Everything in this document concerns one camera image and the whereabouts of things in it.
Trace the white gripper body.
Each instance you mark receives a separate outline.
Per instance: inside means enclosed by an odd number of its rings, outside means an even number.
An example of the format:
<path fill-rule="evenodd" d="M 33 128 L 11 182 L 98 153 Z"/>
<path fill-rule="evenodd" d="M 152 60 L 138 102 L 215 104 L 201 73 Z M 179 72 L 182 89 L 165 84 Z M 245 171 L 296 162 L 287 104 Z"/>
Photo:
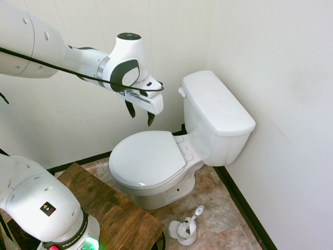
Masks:
<path fill-rule="evenodd" d="M 159 92 L 162 90 L 162 84 L 151 75 L 141 81 L 136 81 L 132 87 L 136 90 L 126 89 L 119 93 L 119 97 L 154 115 L 163 111 L 163 97 Z"/>

